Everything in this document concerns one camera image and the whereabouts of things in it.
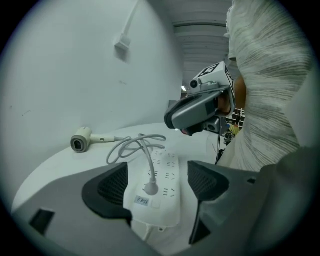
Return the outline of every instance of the sticker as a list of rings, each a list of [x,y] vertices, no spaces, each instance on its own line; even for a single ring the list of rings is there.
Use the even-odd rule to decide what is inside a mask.
[[[141,197],[141,196],[136,196],[134,202],[138,205],[142,205],[142,206],[148,206],[150,199],[149,198],[145,198],[145,197]]]
[[[228,70],[227,66],[224,65],[224,67],[225,67],[224,72],[225,72],[225,74],[226,74],[226,77],[227,77],[228,80],[229,80],[229,83],[231,84],[231,91],[232,91],[233,98],[234,98],[234,97],[235,97],[234,81],[232,80],[232,77],[231,77],[231,75],[230,75],[230,73],[229,73],[229,70]]]
[[[203,76],[205,76],[205,75],[208,75],[208,74],[212,73],[213,71],[215,71],[215,69],[217,68],[217,66],[218,66],[219,64],[220,64],[220,63],[215,64],[215,65],[210,66],[210,67],[207,67],[205,70],[203,70],[203,71],[201,72],[200,75],[198,75],[197,78],[200,78],[200,77],[203,77]]]

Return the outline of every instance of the ceiling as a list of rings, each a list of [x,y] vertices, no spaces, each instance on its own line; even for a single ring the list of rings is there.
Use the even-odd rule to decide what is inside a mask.
[[[228,60],[229,39],[226,19],[232,0],[162,0],[184,52],[183,84],[200,71],[224,61],[233,79],[240,72]]]

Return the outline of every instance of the power strip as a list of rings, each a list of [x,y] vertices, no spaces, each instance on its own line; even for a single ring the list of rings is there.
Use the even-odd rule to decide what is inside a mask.
[[[164,232],[180,222],[180,171],[178,157],[165,149],[155,150],[151,154],[159,192],[150,196],[145,191],[151,177],[149,165],[141,174],[141,179],[132,197],[130,207],[133,220],[158,227]]]

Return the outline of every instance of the white table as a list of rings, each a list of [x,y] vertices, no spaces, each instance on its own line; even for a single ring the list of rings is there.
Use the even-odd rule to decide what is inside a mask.
[[[167,141],[156,141],[156,143],[163,144],[168,151],[174,152],[179,159],[181,222],[177,227],[167,229],[164,233],[161,233],[161,235],[158,235],[158,232],[153,232],[148,240],[148,243],[162,254],[177,253],[188,247],[197,212],[197,199],[188,184],[188,161],[203,161],[214,164],[217,157],[215,151],[217,150],[218,136],[204,131],[189,137],[183,135],[180,131],[168,129],[164,123],[124,128],[108,133],[106,136],[131,136],[132,138],[136,138],[140,133],[145,135],[164,135]],[[14,198],[12,211],[25,203],[40,189],[59,178],[107,165],[106,157],[116,143],[117,142],[92,144],[86,153],[75,153],[71,147],[69,147],[55,154],[42,163],[24,181]],[[225,148],[223,142],[220,143],[220,148]],[[139,178],[135,175],[135,170],[137,170],[141,164],[145,164],[146,161],[147,158],[142,151],[128,158],[119,160],[118,163],[128,162],[128,188],[130,184],[135,184]],[[126,207],[126,198],[124,199],[124,207]]]

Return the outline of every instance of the white wall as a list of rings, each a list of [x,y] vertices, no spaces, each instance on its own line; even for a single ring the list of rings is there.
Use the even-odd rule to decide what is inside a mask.
[[[163,122],[178,100],[183,54],[158,0],[142,0],[127,56],[116,51],[136,0],[57,0],[37,5],[0,68],[0,178],[10,205],[42,162],[81,126],[95,133]]]

